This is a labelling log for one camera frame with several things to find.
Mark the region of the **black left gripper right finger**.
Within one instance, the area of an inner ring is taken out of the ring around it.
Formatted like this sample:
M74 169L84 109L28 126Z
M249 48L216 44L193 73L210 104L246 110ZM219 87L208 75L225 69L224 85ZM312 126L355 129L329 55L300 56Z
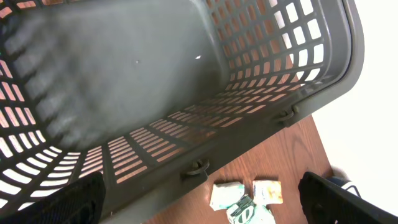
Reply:
M303 213L311 224L397 224L395 215L363 200L351 181L306 172L298 190Z

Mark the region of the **teal small box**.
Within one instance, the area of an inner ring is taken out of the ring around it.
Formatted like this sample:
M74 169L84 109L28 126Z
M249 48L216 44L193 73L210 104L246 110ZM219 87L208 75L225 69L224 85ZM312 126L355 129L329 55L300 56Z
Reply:
M224 210L238 202L245 194L245 186L240 182L214 184L210 198L210 207L214 210Z

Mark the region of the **orange small box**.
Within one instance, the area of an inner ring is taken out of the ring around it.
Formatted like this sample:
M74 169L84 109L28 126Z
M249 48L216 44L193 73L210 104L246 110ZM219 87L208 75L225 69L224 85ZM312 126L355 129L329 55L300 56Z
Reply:
M253 200L258 205L282 204L282 185L277 180L254 180Z

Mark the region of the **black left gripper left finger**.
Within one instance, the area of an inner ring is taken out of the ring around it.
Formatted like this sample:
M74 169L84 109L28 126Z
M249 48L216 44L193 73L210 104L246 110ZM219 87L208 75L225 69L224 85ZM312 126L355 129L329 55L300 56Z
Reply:
M3 224L97 224L106 196L100 172L91 173L55 193L1 218Z

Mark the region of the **teal snack packet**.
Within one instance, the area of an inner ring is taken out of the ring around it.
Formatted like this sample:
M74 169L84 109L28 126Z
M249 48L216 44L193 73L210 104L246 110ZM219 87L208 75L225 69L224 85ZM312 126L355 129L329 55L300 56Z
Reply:
M248 224L275 224L275 218L270 210L263 205L254 207L254 214Z

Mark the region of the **black round-logo packet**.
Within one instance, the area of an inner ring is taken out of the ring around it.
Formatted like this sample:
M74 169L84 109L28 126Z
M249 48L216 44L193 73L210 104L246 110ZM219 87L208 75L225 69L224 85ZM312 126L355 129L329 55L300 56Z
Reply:
M251 197L244 195L226 210L228 221L230 224L248 223L254 215L255 206Z

